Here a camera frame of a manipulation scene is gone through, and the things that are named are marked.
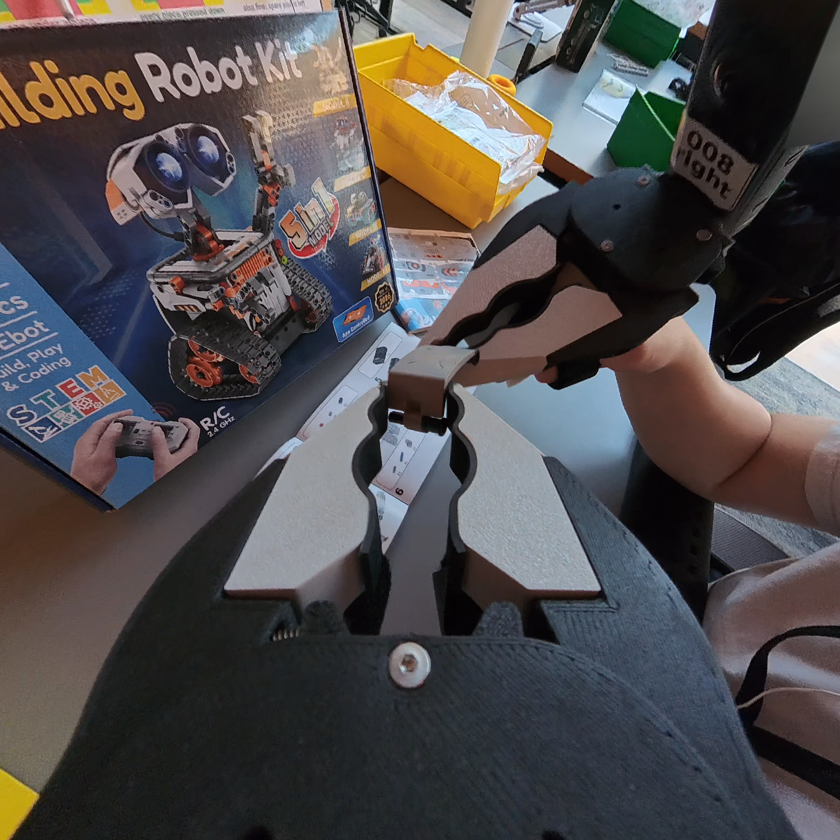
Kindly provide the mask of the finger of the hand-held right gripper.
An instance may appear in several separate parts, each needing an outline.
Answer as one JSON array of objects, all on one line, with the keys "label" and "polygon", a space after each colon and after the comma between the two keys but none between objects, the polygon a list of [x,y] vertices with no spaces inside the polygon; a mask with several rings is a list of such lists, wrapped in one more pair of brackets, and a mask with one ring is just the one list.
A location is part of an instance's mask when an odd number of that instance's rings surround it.
[{"label": "finger of the hand-held right gripper", "polygon": [[567,287],[534,320],[499,329],[478,348],[478,361],[459,371],[463,386],[519,382],[540,373],[548,356],[622,317],[603,292]]},{"label": "finger of the hand-held right gripper", "polygon": [[502,311],[523,306],[526,294],[515,285],[544,276],[557,264],[558,241],[542,226],[521,236],[482,266],[470,271],[451,301],[421,340],[456,346],[460,341],[473,349],[496,349],[508,336],[513,316]]}]

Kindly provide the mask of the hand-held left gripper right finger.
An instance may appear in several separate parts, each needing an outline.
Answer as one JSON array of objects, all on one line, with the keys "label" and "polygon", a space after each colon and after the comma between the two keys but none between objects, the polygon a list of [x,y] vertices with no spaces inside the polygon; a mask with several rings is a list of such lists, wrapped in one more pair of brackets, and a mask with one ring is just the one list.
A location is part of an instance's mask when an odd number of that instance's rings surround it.
[{"label": "hand-held left gripper right finger", "polygon": [[472,632],[495,602],[592,599],[600,582],[543,454],[462,385],[447,397],[446,630]]}]

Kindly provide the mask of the grey building block piece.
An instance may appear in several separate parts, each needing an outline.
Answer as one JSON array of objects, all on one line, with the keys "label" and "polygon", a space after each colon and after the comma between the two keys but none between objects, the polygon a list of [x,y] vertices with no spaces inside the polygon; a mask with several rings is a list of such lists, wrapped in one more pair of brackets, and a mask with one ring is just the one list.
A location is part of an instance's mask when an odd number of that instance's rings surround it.
[{"label": "grey building block piece", "polygon": [[428,344],[418,346],[389,371],[386,383],[388,420],[416,432],[443,436],[450,382],[478,350]]}]

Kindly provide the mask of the yellow plastic bin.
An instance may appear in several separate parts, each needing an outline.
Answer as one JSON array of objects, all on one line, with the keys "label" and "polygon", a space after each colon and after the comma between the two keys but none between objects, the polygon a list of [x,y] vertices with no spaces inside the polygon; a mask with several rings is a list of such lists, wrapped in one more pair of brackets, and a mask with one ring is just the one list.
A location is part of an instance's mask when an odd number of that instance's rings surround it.
[{"label": "yellow plastic bin", "polygon": [[501,167],[489,156],[384,87],[405,79],[425,86],[462,70],[457,60],[413,34],[353,48],[376,166],[468,228],[491,221],[522,191],[499,196]]},{"label": "yellow plastic bin", "polygon": [[10,839],[31,812],[39,798],[39,793],[5,770],[0,770],[0,777],[0,834],[1,839]]}]

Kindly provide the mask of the grey desk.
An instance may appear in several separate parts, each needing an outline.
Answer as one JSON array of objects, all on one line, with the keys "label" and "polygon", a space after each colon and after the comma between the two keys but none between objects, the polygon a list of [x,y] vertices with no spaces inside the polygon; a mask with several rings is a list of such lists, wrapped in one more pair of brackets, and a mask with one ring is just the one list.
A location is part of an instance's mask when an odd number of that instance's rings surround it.
[{"label": "grey desk", "polygon": [[226,592],[287,458],[225,507],[174,478],[2,528],[2,743],[41,787],[14,838],[797,838],[682,594],[556,458],[602,593],[446,630],[446,418],[379,633]]}]

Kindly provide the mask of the printed task sheet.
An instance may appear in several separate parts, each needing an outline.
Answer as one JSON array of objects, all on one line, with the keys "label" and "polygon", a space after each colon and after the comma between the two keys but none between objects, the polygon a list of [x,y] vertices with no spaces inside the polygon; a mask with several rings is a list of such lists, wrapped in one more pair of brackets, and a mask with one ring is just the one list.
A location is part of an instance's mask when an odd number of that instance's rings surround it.
[{"label": "printed task sheet", "polygon": [[134,20],[328,12],[333,1],[2,1],[2,25],[47,20]]}]

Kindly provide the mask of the person's right hand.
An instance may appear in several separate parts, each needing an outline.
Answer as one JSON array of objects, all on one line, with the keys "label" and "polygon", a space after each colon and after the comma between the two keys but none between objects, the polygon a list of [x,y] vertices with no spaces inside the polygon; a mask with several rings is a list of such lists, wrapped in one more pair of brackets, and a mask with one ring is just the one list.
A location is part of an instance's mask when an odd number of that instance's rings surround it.
[{"label": "person's right hand", "polygon": [[634,350],[600,360],[597,368],[652,374],[677,362],[695,345],[699,340],[690,326],[683,318],[674,318]]}]

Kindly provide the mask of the large green bin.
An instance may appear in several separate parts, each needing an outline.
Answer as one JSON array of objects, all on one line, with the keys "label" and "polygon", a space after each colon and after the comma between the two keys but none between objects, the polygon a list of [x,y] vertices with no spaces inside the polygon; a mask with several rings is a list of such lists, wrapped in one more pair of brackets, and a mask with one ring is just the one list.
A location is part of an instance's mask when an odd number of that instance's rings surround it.
[{"label": "large green bin", "polygon": [[666,172],[685,103],[635,90],[606,149],[619,167]]}]

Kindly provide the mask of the black perforated board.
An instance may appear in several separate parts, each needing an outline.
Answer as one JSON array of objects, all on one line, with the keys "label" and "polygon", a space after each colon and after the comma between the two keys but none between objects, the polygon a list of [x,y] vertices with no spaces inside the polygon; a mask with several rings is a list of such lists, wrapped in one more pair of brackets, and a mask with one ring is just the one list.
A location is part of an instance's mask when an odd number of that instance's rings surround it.
[{"label": "black perforated board", "polygon": [[707,604],[714,505],[668,476],[636,443],[619,518],[701,623]]}]

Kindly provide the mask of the small white booklet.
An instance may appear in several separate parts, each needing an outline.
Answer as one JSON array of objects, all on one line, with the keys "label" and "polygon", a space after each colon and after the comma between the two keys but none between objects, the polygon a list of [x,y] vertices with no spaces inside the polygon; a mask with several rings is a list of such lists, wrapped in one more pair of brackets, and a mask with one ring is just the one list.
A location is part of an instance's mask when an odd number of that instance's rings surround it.
[{"label": "small white booklet", "polygon": [[630,81],[616,76],[609,70],[603,70],[599,80],[583,101],[583,108],[617,125],[636,89]]}]

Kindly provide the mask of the clear plastic bags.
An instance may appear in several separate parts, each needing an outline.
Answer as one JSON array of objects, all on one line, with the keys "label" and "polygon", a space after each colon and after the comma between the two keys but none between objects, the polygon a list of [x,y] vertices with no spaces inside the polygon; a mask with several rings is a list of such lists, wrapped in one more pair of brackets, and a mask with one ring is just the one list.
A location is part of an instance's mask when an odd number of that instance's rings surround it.
[{"label": "clear plastic bags", "polygon": [[546,139],[533,132],[485,81],[458,70],[436,86],[400,78],[385,80],[384,86],[498,163],[498,194],[525,186],[541,172],[537,157]]}]

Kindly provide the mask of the small green bin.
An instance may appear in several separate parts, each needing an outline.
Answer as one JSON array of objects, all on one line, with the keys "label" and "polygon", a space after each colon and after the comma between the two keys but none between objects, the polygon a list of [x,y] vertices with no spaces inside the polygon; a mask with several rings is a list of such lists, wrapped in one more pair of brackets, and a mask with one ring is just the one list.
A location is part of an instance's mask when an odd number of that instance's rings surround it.
[{"label": "small green bin", "polygon": [[603,40],[649,68],[671,57],[680,27],[634,1],[618,4]]}]

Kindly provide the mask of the long black carton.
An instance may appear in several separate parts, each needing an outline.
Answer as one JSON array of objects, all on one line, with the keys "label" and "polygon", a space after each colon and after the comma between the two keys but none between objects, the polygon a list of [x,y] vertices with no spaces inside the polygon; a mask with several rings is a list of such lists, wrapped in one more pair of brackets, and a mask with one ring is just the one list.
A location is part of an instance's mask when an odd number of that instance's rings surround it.
[{"label": "long black carton", "polygon": [[619,1],[576,1],[561,37],[555,64],[577,73],[596,46]]}]

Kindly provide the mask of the person's light shirt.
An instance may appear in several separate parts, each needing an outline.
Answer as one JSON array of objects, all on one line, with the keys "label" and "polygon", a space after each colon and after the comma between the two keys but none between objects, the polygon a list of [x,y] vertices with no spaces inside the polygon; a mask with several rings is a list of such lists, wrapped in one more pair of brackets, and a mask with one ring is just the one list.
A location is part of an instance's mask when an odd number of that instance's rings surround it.
[{"label": "person's light shirt", "polygon": [[707,635],[771,791],[802,838],[838,838],[839,554],[730,574]]}]

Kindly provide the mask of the blue robot kit box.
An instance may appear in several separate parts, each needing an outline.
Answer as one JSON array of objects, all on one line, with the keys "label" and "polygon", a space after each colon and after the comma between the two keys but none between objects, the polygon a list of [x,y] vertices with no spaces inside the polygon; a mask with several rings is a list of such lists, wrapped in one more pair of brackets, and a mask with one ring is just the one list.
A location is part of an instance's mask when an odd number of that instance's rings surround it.
[{"label": "blue robot kit box", "polygon": [[392,310],[338,11],[3,25],[2,445],[122,507]]}]

